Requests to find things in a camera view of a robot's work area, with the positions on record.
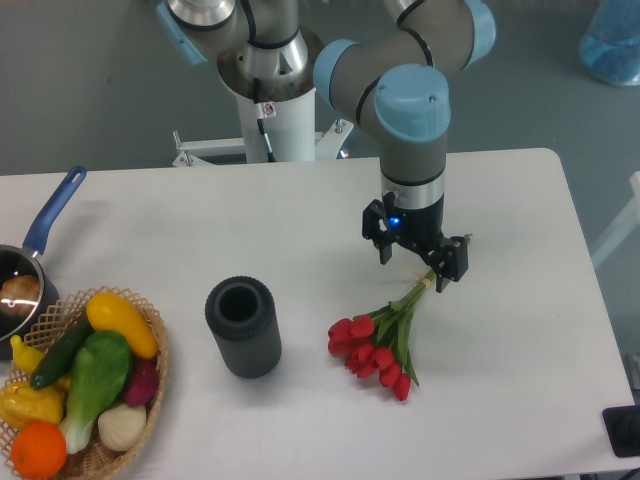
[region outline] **green cucumber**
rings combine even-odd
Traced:
[[[86,317],[81,318],[78,323],[63,333],[33,371],[31,388],[38,390],[53,385],[68,373],[76,353],[93,333],[95,332]]]

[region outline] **white table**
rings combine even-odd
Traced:
[[[449,156],[445,233],[472,232],[470,269],[430,292],[412,330],[421,386],[406,404],[326,350],[337,319],[399,298],[424,270],[378,264],[360,236],[372,159],[90,172],[42,259],[62,294],[129,287],[171,339],[161,418],[123,478],[506,479],[630,469],[601,419],[632,404],[558,157]],[[62,174],[0,177],[0,242],[20,244]],[[244,381],[203,316],[223,279],[271,290],[278,367]],[[8,478],[8,471],[0,471]]]

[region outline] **blue pan handle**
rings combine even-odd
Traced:
[[[38,216],[31,224],[27,236],[24,238],[22,246],[32,252],[38,252],[41,255],[47,246],[49,238],[49,230],[54,220],[58,217],[69,199],[76,192],[84,177],[87,176],[87,170],[84,167],[73,167],[64,177],[62,183],[58,186],[51,198],[47,201]]]

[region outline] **red tulip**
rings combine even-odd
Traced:
[[[377,371],[378,369],[373,366],[372,362],[368,361],[367,363],[360,364],[360,368],[358,369],[356,376],[358,378],[367,378],[373,375]]]
[[[329,352],[332,355],[340,355],[342,353],[351,353],[353,350],[353,341],[352,340],[341,340],[336,338],[331,338],[329,340]]]
[[[406,373],[402,373],[396,383],[393,385],[393,393],[401,402],[405,401],[409,396],[411,388],[411,379]]]
[[[391,388],[395,385],[400,378],[402,368],[396,362],[393,362],[387,369],[380,371],[380,383],[387,388]]]
[[[342,320],[338,320],[336,323],[331,325],[329,329],[329,338],[340,338],[345,340],[349,338],[349,329],[351,328],[351,324],[353,322],[350,318],[343,318]]]
[[[351,323],[349,333],[352,338],[366,338],[371,336],[375,329],[373,319],[369,315],[362,315]]]
[[[385,370],[395,361],[393,352],[387,347],[378,347],[373,354],[373,366],[379,370]]]
[[[356,374],[360,368],[360,362],[358,362],[357,358],[349,357],[347,358],[347,361],[344,362],[344,366],[347,367],[351,373]]]
[[[358,362],[365,363],[368,362],[371,355],[373,355],[374,348],[373,343],[367,339],[366,343],[356,347],[351,355],[355,357]]]

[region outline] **saucepan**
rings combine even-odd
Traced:
[[[12,356],[10,338],[24,336],[60,298],[37,257],[44,253],[51,225],[86,175],[84,167],[69,170],[33,221],[22,248],[0,245],[0,360]]]

